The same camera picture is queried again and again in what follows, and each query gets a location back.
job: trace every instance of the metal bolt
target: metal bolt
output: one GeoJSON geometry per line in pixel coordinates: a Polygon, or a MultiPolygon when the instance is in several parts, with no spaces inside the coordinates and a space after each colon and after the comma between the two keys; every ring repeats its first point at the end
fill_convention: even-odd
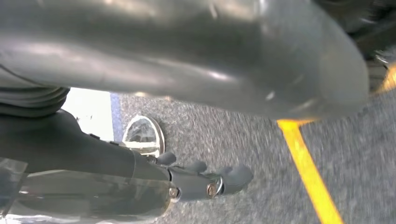
{"type": "Polygon", "coordinates": [[[169,196],[171,198],[177,198],[177,195],[179,194],[179,190],[176,188],[169,188],[169,196]]]}
{"type": "Polygon", "coordinates": [[[214,184],[214,183],[208,184],[208,186],[206,188],[206,192],[207,192],[209,198],[214,198],[216,196],[216,191],[217,191],[216,184],[214,184]]]}

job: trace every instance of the yellow stripe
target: yellow stripe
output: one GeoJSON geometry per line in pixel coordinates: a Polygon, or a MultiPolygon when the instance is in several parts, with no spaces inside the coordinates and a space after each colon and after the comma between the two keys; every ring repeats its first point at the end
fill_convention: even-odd
{"type": "Polygon", "coordinates": [[[299,130],[293,121],[278,121],[305,189],[322,224],[343,224],[322,178],[313,163],[299,130]]]}
{"type": "Polygon", "coordinates": [[[377,91],[377,93],[392,90],[396,87],[396,65],[389,68],[388,74],[382,87],[377,91]]]}

